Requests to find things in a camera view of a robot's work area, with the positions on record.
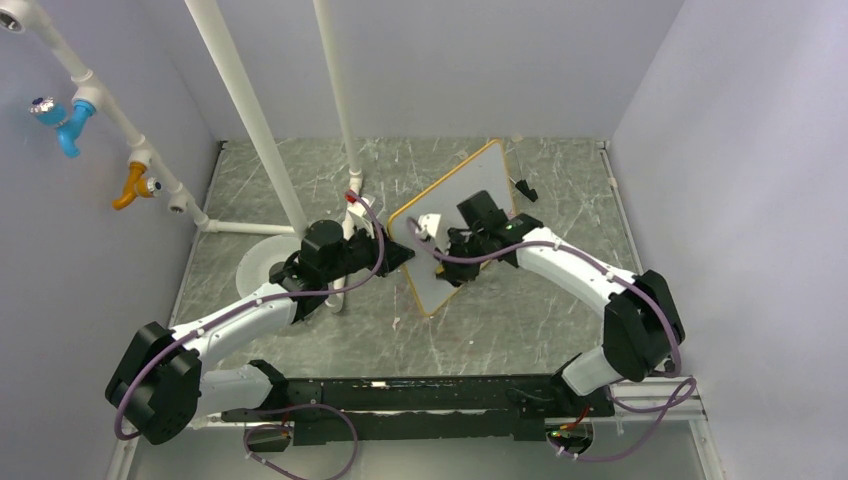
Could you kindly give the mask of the yellow framed whiteboard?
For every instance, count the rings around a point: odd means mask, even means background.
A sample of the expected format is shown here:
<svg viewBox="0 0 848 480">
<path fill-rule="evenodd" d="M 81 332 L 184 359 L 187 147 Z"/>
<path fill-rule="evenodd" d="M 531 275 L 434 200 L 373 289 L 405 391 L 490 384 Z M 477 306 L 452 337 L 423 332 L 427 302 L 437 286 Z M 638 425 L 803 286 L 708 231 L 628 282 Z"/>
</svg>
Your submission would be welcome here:
<svg viewBox="0 0 848 480">
<path fill-rule="evenodd" d="M 435 276 L 439 260 L 417 244 L 419 239 L 409 230 L 406 220 L 416 220 L 420 215 L 437 213 L 443 216 L 446 230 L 450 227 L 464 229 L 467 223 L 461 216 L 458 205 L 482 190 L 487 191 L 498 208 L 505 213 L 515 212 L 512 183 L 509 180 L 503 144 L 499 140 L 485 144 L 400 207 L 388 220 L 387 231 L 392 241 L 415 251 L 415 257 L 404 263 L 402 269 L 416 303 L 425 315 L 432 315 L 444 306 L 457 289 Z M 430 240 L 427 245 L 446 253 L 449 249 L 448 233 L 444 243 Z"/>
</svg>

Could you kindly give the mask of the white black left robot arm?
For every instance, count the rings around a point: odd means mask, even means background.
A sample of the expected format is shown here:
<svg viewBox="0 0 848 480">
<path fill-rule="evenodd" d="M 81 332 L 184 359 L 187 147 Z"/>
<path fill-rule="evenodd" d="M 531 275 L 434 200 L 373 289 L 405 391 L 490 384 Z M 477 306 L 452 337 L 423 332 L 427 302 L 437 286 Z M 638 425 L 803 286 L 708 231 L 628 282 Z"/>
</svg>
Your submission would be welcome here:
<svg viewBox="0 0 848 480">
<path fill-rule="evenodd" d="M 232 370 L 216 365 L 257 337 L 304 320 L 334 294 L 335 280 L 364 269 L 384 277 L 414 255 L 382 226 L 345 238 L 339 223 L 319 221 L 299 250 L 274 264 L 267 282 L 238 302 L 173 328 L 145 325 L 106 387 L 117 410 L 116 436 L 159 445 L 213 413 L 250 409 L 264 420 L 279 417 L 291 398 L 288 379 L 275 367 L 264 360 Z"/>
</svg>

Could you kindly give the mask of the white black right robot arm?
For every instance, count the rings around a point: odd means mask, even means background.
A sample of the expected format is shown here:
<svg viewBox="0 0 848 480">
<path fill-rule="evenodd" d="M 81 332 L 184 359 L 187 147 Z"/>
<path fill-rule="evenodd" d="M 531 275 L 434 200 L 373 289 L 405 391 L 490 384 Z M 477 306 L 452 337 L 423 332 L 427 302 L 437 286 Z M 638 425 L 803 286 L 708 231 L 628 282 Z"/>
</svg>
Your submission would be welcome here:
<svg viewBox="0 0 848 480">
<path fill-rule="evenodd" d="M 550 392 L 557 411 L 574 415 L 596 390 L 621 380 L 640 382 L 665 360 L 680 361 L 685 331 L 661 274 L 607 265 L 532 216 L 508 216 L 486 191 L 461 202 L 458 211 L 465 227 L 448 228 L 446 249 L 434 253 L 439 278 L 460 286 L 476 278 L 481 264 L 503 261 L 554 283 L 601 317 L 600 345 L 555 376 Z"/>
</svg>

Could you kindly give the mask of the white perforated disc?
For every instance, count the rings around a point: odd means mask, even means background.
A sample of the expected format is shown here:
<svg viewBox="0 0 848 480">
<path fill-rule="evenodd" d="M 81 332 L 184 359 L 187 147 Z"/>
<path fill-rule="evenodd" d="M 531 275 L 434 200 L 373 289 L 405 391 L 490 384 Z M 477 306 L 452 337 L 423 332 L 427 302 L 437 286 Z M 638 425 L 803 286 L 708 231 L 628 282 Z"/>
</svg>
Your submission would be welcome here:
<svg viewBox="0 0 848 480">
<path fill-rule="evenodd" d="M 241 259 L 236 270 L 236 288 L 241 298 L 252 294 L 299 250 L 300 240 L 292 235 L 276 235 L 259 241 Z"/>
</svg>

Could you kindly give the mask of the orange plastic faucet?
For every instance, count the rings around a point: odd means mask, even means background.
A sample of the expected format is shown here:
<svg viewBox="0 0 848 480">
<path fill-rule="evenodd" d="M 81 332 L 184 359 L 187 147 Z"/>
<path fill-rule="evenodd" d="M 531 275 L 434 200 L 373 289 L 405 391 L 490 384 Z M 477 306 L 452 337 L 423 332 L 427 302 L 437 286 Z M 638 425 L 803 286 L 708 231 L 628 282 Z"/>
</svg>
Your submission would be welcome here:
<svg viewBox="0 0 848 480">
<path fill-rule="evenodd" d="M 128 176 L 121 195 L 112 201 L 114 210 L 122 210 L 137 198 L 155 198 L 163 190 L 163 184 L 153 176 L 147 176 L 147 166 L 141 162 L 130 162 Z"/>
</svg>

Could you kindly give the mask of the blue plastic faucet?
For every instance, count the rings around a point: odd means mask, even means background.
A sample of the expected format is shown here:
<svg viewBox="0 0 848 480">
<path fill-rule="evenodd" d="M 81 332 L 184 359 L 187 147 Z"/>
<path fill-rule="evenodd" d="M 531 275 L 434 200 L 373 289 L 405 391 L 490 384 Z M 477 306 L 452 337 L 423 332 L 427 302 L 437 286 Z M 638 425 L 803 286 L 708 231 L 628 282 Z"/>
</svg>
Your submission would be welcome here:
<svg viewBox="0 0 848 480">
<path fill-rule="evenodd" d="M 53 128 L 62 152 L 75 158 L 80 155 L 77 140 L 97 110 L 87 100 L 74 100 L 72 111 L 68 113 L 53 97 L 37 97 L 32 100 L 29 112 L 41 124 Z"/>
</svg>

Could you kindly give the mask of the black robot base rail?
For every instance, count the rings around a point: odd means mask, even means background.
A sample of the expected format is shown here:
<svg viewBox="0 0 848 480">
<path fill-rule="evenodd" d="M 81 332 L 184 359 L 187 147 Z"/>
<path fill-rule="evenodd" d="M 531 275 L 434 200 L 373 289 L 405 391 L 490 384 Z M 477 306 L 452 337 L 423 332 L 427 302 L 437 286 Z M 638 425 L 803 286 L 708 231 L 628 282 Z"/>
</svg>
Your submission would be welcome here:
<svg viewBox="0 0 848 480">
<path fill-rule="evenodd" d="M 388 378 L 290 378 L 286 391 L 253 409 L 226 410 L 226 423 L 286 420 L 296 446 L 349 440 L 508 437 L 543 441 L 574 420 L 610 417 L 604 390 L 566 392 L 552 374 Z"/>
</svg>

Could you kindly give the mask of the white pvc pipe frame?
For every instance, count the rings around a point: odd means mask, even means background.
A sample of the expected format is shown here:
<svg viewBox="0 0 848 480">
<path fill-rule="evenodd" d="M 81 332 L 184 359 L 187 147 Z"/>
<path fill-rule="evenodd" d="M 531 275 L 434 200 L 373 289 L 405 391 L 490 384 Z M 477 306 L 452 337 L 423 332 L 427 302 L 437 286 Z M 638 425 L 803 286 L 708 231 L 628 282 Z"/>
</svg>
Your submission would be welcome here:
<svg viewBox="0 0 848 480">
<path fill-rule="evenodd" d="M 168 193 L 170 211 L 188 215 L 198 230 L 206 233 L 295 234 L 303 237 L 308 225 L 307 218 L 218 3 L 189 1 L 186 7 L 269 176 L 289 220 L 286 225 L 222 222 L 210 218 L 166 166 L 156 147 L 130 121 L 105 84 L 68 45 L 38 2 L 2 2 L 1 28 L 15 34 L 31 31 L 41 39 L 77 88 L 72 105 L 74 100 L 87 100 L 96 107 L 95 115 L 107 116 L 120 129 L 130 149 L 128 167 L 130 162 L 141 162 L 147 166 L 146 175 L 157 178 L 163 184 L 162 191 Z"/>
</svg>

